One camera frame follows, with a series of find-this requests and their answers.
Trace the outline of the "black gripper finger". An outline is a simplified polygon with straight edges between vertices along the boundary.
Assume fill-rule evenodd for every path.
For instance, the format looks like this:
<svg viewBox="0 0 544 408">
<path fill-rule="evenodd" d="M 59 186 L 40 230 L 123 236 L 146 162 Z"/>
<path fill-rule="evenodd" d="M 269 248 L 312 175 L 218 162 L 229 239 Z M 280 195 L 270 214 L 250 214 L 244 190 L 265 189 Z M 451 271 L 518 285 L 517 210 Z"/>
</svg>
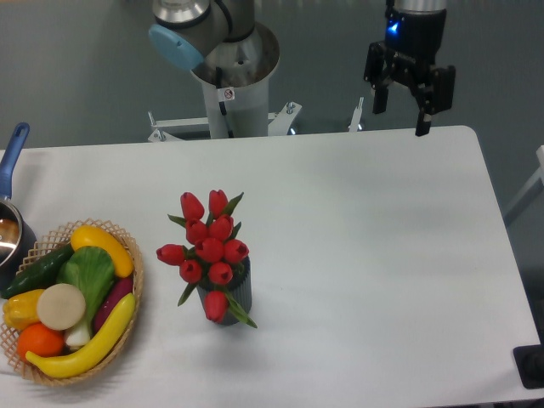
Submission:
<svg viewBox="0 0 544 408">
<path fill-rule="evenodd" d="M 371 85 L 373 114 L 386 111 L 388 86 L 394 81 L 393 76 L 397 68 L 396 53 L 384 41 L 373 42 L 369 45 L 364 79 Z"/>
<path fill-rule="evenodd" d="M 419 113 L 415 135 L 420 137 L 429 133 L 432 116 L 452 107 L 456 81 L 456 67 L 433 68 L 425 83 L 416 89 L 416 102 Z"/>
</svg>

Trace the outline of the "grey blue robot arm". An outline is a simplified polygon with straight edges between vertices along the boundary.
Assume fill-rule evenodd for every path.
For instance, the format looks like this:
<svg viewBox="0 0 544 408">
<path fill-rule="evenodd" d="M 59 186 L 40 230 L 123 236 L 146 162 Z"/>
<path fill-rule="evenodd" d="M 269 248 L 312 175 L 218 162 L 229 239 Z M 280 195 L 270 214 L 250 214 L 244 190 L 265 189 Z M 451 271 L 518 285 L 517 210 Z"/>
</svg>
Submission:
<svg viewBox="0 0 544 408">
<path fill-rule="evenodd" d="M 277 38 L 255 20 L 253 1 L 155 1 L 149 38 L 171 65 L 200 82 L 214 139 L 288 135 L 300 112 L 289 102 L 269 112 L 269 79 L 280 60 Z M 364 80 L 372 111 L 387 109 L 388 88 L 408 88 L 418 106 L 415 134 L 428 134 L 434 115 L 452 107 L 454 66 L 436 54 L 446 21 L 444 1 L 388 1 L 384 39 L 368 48 Z"/>
</svg>

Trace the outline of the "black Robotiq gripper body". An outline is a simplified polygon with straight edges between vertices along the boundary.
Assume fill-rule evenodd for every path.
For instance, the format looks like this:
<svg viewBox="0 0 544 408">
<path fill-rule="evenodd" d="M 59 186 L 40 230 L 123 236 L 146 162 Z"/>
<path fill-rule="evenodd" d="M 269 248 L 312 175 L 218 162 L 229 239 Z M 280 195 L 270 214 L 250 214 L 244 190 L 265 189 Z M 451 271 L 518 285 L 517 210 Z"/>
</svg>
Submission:
<svg viewBox="0 0 544 408">
<path fill-rule="evenodd" d="M 429 83 L 446 15 L 444 7 L 386 8 L 386 65 L 395 82 L 407 87 Z"/>
</svg>

